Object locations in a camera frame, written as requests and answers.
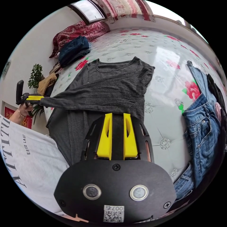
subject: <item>white t-shirt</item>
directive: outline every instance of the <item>white t-shirt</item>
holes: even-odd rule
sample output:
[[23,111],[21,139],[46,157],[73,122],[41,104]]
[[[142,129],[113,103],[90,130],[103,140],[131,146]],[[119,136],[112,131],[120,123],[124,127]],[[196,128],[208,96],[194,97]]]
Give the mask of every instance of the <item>white t-shirt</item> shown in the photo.
[[69,167],[56,142],[0,115],[0,151],[5,165],[24,194],[46,210],[64,215],[54,190]]

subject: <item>screw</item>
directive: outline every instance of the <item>screw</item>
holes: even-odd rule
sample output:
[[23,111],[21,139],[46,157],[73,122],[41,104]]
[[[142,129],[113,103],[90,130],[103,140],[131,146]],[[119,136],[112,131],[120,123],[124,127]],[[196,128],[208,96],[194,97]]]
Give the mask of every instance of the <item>screw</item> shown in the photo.
[[171,202],[167,202],[167,203],[164,204],[163,208],[164,209],[167,209],[167,208],[170,207],[170,205],[171,205]]
[[118,171],[121,167],[120,167],[119,164],[114,164],[114,165],[112,166],[112,168],[113,168],[113,170]]
[[61,205],[61,206],[63,206],[63,207],[65,207],[65,206],[66,206],[65,201],[64,201],[64,200],[62,200],[62,199],[60,199],[60,200],[59,200],[59,203],[60,203],[60,205]]

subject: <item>label sticker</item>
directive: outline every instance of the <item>label sticker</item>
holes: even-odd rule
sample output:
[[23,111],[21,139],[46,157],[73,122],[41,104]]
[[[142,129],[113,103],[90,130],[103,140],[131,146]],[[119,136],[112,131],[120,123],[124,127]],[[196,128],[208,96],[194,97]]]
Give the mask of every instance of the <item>label sticker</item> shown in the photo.
[[108,206],[104,205],[103,222],[124,222],[124,206]]

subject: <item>red pillow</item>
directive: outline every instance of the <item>red pillow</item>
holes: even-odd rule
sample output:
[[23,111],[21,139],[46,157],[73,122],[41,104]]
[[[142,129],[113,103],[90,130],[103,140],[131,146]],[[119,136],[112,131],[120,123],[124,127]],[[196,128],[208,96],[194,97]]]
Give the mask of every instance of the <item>red pillow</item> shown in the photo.
[[84,21],[80,21],[77,24],[71,25],[55,35],[53,38],[53,52],[49,58],[56,56],[66,43],[72,41],[80,35],[85,36],[88,42],[91,42],[109,31],[109,26],[104,22],[95,22],[93,24],[86,25]]

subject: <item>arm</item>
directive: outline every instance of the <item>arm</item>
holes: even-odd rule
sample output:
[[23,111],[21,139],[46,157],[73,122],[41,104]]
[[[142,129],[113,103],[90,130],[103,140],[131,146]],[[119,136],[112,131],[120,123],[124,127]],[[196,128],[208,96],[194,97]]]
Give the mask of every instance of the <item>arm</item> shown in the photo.
[[21,104],[14,114],[9,118],[9,120],[20,125],[24,118],[28,115],[28,112],[32,110],[33,106],[26,107],[25,103]]
[[82,221],[82,222],[88,222],[88,221],[86,221],[86,220],[84,220],[84,219],[79,218],[77,215],[76,215],[75,218],[73,218],[73,217],[71,217],[71,216],[69,216],[69,215],[63,215],[62,217],[68,218],[68,219],[71,219],[71,220],[74,220],[74,221],[77,221],[77,222],[80,222],[80,221]]

